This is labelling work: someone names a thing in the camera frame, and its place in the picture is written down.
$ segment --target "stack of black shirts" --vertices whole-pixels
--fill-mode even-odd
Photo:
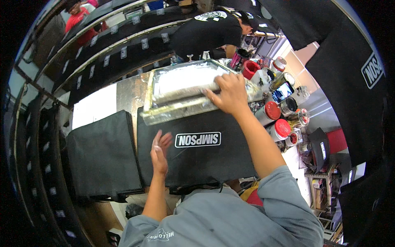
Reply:
[[[77,196],[125,202],[125,196],[143,193],[130,113],[74,129],[66,141]]]

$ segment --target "simpson logo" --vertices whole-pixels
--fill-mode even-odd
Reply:
[[[206,147],[221,145],[221,132],[177,134],[175,147]]]
[[[369,89],[372,89],[380,80],[384,71],[374,53],[370,55],[369,59],[362,66],[361,73]]]

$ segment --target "black shirt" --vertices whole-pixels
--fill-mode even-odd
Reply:
[[[176,54],[188,61],[223,45],[241,44],[242,30],[239,21],[224,11],[208,12],[194,17],[182,25],[173,35],[170,47]]]

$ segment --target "metal rack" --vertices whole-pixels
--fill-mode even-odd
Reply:
[[[310,182],[310,191],[311,191],[311,197],[312,197],[312,204],[311,208],[317,211],[324,212],[326,210],[322,209],[317,209],[316,207],[316,193],[314,191],[314,186],[313,186],[313,179],[325,179],[326,180],[326,193],[327,193],[327,201],[328,201],[328,208],[329,212],[331,211],[331,205],[332,205],[332,189],[331,189],[331,179],[332,179],[332,169],[335,168],[336,164],[332,164],[327,172],[319,172],[318,174],[311,174],[311,173],[306,173],[305,177],[308,177],[308,180]]]

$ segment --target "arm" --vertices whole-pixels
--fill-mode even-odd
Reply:
[[[248,107],[243,75],[224,74],[222,77],[217,76],[215,81],[221,88],[221,94],[218,96],[209,89],[204,93],[218,108],[232,114],[239,123],[258,175],[266,177],[276,168],[286,165],[277,145]]]
[[[167,216],[165,200],[165,178],[167,174],[166,151],[171,144],[171,134],[167,133],[161,137],[162,131],[156,134],[151,148],[151,159],[154,167],[151,186],[145,202],[143,215],[156,221],[161,221]]]
[[[233,55],[234,55],[235,52],[236,52],[236,48],[237,48],[237,47],[235,47],[234,45],[226,45],[226,49],[225,49],[226,58],[232,58]]]

